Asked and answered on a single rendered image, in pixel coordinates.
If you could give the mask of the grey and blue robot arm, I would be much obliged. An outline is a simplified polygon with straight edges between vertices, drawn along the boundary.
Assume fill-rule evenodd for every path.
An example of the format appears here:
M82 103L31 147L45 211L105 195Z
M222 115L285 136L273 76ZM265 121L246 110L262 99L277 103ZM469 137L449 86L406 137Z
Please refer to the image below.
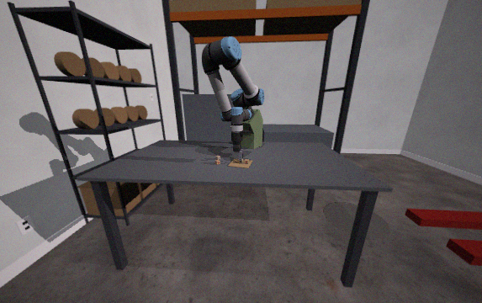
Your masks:
M250 106L263 104L264 91L253 84L242 65L241 46L237 39L230 36L207 44L202 52L202 65L204 73L209 77L221 109L220 119L227 122L231 121L231 125L243 125L243 121L251 119L254 111ZM220 76L219 65L222 65L226 70L230 70L241 87L230 96L235 107L230 106Z

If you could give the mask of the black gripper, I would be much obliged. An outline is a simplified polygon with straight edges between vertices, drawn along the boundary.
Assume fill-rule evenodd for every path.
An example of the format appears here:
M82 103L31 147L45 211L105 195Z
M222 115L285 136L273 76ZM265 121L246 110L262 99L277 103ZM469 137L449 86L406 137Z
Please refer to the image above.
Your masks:
M243 130L243 125L231 126L231 141L233 141L233 151L239 152L239 161L243 158L243 149L241 149L241 141L243 141L243 135L250 135L251 127L249 130Z

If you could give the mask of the tan flat mat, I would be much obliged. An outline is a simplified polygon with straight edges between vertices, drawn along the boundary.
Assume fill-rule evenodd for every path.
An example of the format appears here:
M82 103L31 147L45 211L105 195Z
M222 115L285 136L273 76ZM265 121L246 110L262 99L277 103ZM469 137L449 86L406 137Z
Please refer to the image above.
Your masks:
M239 163L239 159L234 159L228 167L243 167L243 168L249 168L250 165L252 164L252 161L249 160L248 164L245 164L245 160L243 160L243 163Z

